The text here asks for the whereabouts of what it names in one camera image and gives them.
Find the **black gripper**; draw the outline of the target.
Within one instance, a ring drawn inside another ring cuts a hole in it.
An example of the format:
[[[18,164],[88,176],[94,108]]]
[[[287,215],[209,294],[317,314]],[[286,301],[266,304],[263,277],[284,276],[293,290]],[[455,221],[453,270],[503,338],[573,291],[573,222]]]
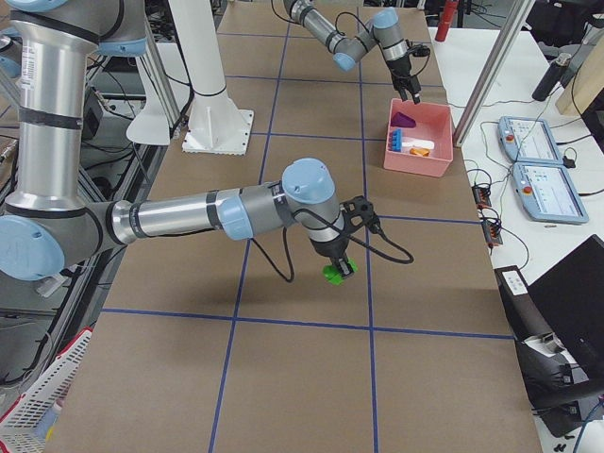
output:
[[[396,45],[387,48],[387,66],[391,73],[394,89],[400,97],[411,96],[414,104],[421,102],[421,85],[418,75],[428,64],[430,49],[423,44],[412,44],[409,42],[398,42]],[[426,58],[422,69],[412,73],[411,57]]]
[[[333,263],[340,279],[347,279],[354,274],[354,265],[350,263],[346,250],[352,235],[366,227],[371,233],[378,233],[378,215],[374,205],[364,196],[358,195],[344,201],[334,220],[328,220],[318,213],[310,215],[320,227],[310,237],[315,251]]]

